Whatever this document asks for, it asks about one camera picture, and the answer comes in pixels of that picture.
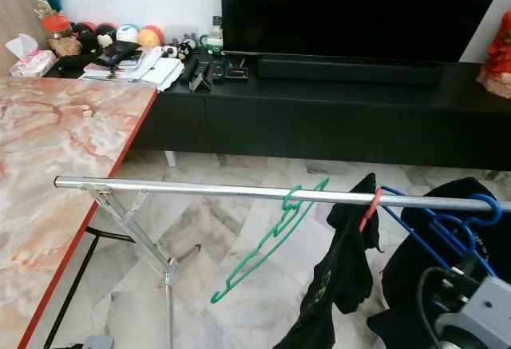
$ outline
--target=marble tabletop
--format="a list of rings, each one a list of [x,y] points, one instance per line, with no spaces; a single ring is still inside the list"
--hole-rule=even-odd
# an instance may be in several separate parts
[[[112,176],[150,85],[0,77],[0,347],[24,347],[95,207],[64,176]]]

